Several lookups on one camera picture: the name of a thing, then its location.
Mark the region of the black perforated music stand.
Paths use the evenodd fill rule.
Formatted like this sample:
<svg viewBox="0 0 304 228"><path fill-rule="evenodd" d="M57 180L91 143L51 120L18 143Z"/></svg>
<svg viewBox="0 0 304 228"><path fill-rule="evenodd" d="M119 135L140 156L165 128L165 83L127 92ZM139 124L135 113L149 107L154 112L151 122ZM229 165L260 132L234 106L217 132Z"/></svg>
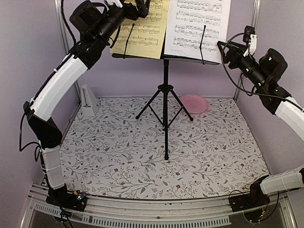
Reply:
<svg viewBox="0 0 304 228"><path fill-rule="evenodd" d="M126 58L126 49L127 49L127 45L128 45L128 41L129 38L131 36L131 33L133 31L135 24L132 24L131 30L129 32L128 38L126 40L126 44L125 44L125 50L124 50L124 54L114 54L115 56L117 56L117 58ZM203 58L203 54L202 54L202 50L201 50L201 46L202 46L202 41L205 35L205 30L206 30L206 24L203 27L203 32L202 32L202 36L201 36L201 41L200 41L200 46L199 46L199 50L200 50L200 54L201 54L201 59L202 59L202 64L206 64L206 62L204 61ZM174 87L172 85L169 85L168 81L169 81L169 55L165 55L164 54L164 44L162 46L162 51L161 51L161 59L163 59L163 84L159 85L157 88L158 90L156 91L156 93L152 96L152 98L148 101L148 103L144 106L144 108L138 113L138 115L135 117L135 119L139 119L140 116L143 114L143 112L147 109L147 107L150 108L150 110L154 113L154 115L156 116L156 118L159 120L159 122L162 125L162 129L165 131L165 155L164 155L164 159L165 160L169 160L169 149L168 149L168 128L170 127L170 125L172 124L172 122L175 120L175 118L179 115L179 113L184 110L184 112L186 113L186 115L189 117L190 121L193 121L193 117L190 115L190 113L187 111L186 107L183 105L183 103L181 102L181 100L178 98L178 96L176 95L176 93L174 92ZM151 103L152 101L154 101L154 99L158 96L158 94L162 92L163 93L163 119L161 120L159 118L159 116L156 114L156 112L153 110L153 108L151 107ZM176 101L179 103L180 105L180 109L178 110L178 112L175 114L175 116L173 117L173 119L170 121L170 123L168 123L168 94L171 93L173 95L173 97L176 99Z"/></svg>

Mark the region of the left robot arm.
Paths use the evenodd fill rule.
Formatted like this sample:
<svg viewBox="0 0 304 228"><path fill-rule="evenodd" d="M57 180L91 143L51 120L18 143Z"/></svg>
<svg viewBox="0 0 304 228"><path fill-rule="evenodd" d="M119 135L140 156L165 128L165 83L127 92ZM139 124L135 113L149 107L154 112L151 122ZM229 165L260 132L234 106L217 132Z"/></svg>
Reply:
<svg viewBox="0 0 304 228"><path fill-rule="evenodd" d="M59 101L87 70L101 57L109 45L109 38L125 19L145 18L150 1L136 4L123 0L108 0L106 4L82 2L70 16L70 22L80 33L76 42L30 102L24 104L27 121L42 149L42 161L52 198L60 206L67 206L71 197L63 180L59 158L62 133L51 116Z"/></svg>

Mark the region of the white metronome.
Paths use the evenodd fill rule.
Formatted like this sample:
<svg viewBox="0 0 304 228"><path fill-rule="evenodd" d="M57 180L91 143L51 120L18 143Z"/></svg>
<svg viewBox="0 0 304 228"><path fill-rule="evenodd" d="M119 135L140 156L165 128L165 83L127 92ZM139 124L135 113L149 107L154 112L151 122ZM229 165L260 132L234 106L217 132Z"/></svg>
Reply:
<svg viewBox="0 0 304 228"><path fill-rule="evenodd" d="M84 116L94 117L99 110L97 98L87 84L81 86L81 107Z"/></svg>

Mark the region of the yellow sheet music page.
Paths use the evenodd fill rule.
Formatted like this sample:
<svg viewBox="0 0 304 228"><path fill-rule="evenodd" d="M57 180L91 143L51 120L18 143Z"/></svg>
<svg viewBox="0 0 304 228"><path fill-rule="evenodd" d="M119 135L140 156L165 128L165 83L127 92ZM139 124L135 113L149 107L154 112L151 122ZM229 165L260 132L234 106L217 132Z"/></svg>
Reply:
<svg viewBox="0 0 304 228"><path fill-rule="evenodd" d="M152 0L146 18L126 19L111 53L160 59L164 42L168 0Z"/></svg>

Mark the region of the white sheet music page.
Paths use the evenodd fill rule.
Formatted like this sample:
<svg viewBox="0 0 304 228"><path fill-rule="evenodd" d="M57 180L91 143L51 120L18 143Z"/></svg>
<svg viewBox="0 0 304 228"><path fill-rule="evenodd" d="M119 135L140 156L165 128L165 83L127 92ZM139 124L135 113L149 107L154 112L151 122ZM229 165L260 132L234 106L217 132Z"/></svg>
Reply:
<svg viewBox="0 0 304 228"><path fill-rule="evenodd" d="M170 0L164 54L220 63L217 42L226 41L231 1Z"/></svg>

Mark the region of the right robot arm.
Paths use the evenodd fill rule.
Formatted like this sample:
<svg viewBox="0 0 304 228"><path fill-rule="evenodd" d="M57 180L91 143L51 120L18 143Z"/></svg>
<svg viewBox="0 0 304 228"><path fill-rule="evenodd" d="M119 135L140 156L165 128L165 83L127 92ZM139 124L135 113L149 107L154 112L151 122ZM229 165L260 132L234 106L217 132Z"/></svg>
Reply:
<svg viewBox="0 0 304 228"><path fill-rule="evenodd" d="M284 57L270 48L266 54L255 61L245 56L245 45L235 42L219 41L217 46L221 53L222 64L230 69L238 68L255 86L263 106L273 115L289 125L302 139L304 137L304 110L292 95L278 85L278 81L287 69ZM250 185L246 195L249 207L256 207L264 196L286 190L297 190L304 186L304 167L285 171L276 175L259 178Z"/></svg>

